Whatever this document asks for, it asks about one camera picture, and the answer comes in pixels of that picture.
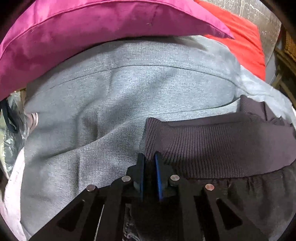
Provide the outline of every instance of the red fabric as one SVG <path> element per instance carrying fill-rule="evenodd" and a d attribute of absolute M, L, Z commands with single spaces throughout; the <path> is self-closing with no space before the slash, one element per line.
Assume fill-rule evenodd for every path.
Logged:
<path fill-rule="evenodd" d="M 235 39 L 205 36 L 226 45 L 242 66 L 265 81 L 265 58 L 257 26 L 211 3 L 194 1 L 220 19 L 230 29 Z"/>

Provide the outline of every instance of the dark purple garment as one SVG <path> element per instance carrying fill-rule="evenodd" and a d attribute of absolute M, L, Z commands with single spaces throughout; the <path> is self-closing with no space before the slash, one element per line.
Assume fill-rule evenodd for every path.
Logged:
<path fill-rule="evenodd" d="M 153 155 L 201 185 L 219 186 L 268 238 L 278 240 L 296 213 L 294 127 L 277 118 L 264 102 L 245 96 L 240 111 L 195 120 L 147 119 L 146 188 L 153 185 Z M 177 203 L 150 197 L 134 203 L 125 231 L 140 240 L 178 240 Z"/>

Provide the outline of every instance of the black strap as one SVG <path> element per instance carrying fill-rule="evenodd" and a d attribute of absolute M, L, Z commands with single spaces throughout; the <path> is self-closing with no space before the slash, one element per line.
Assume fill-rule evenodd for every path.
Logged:
<path fill-rule="evenodd" d="M 9 107 L 7 99 L 0 101 L 0 111 L 1 109 L 8 130 L 11 133 L 17 134 L 19 132 L 19 126 L 13 118 L 13 113 L 11 108 Z"/>

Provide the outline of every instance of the pink fabric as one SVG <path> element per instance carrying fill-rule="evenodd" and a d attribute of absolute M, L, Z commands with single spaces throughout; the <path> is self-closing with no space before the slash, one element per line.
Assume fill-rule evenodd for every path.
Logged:
<path fill-rule="evenodd" d="M 93 44 L 199 34 L 233 37 L 191 0 L 36 0 L 0 45 L 0 100 Z"/>

